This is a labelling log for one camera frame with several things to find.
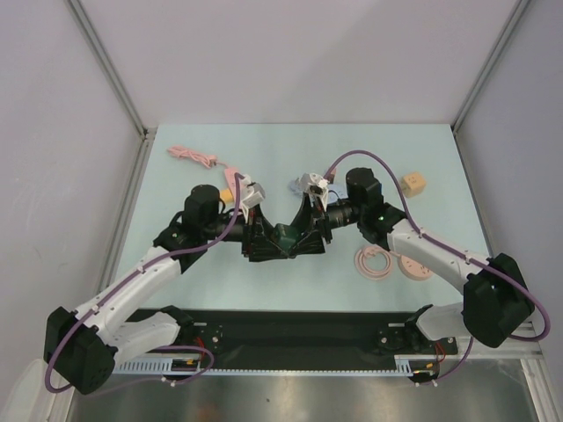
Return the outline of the dark green cube socket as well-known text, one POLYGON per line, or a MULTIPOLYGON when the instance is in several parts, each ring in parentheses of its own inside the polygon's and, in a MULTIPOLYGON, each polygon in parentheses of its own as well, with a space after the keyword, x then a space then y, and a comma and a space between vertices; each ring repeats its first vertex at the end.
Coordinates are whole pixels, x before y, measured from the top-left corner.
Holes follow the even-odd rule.
POLYGON ((300 236, 298 229, 291 225, 277 223, 274 226, 272 240, 283 251, 290 251, 300 236))

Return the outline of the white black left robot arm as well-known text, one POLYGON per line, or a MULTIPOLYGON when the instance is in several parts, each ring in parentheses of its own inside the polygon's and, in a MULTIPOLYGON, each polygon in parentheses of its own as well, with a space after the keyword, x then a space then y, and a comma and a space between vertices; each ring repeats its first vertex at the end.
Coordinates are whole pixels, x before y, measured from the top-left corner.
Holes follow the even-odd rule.
POLYGON ((153 350, 182 352, 193 344, 193 322, 178 308, 161 309, 141 322, 128 318, 211 247, 234 240, 236 225, 247 227, 266 195, 260 184, 240 174, 235 190, 233 212, 223 215, 218 189, 196 186, 183 210, 124 277, 73 310, 59 307, 48 316, 43 352, 48 392, 74 388, 88 395, 122 363, 153 350))

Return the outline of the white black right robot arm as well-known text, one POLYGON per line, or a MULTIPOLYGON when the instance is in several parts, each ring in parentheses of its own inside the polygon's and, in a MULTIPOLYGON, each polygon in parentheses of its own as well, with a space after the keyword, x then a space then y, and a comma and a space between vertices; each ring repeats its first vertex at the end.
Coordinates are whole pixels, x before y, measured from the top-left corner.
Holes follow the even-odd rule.
POLYGON ((470 335, 496 348, 513 338, 515 330, 538 308, 513 258, 473 255, 432 237, 412 221, 405 208, 384 200, 371 169, 350 170, 347 196, 338 202, 330 200, 330 181, 316 173, 305 173, 292 185, 320 206, 333 227, 356 224, 367 241, 422 264, 463 296, 461 302, 427 305, 414 314, 412 326, 406 330, 406 343, 413 351, 425 353, 437 339, 459 335, 470 335))

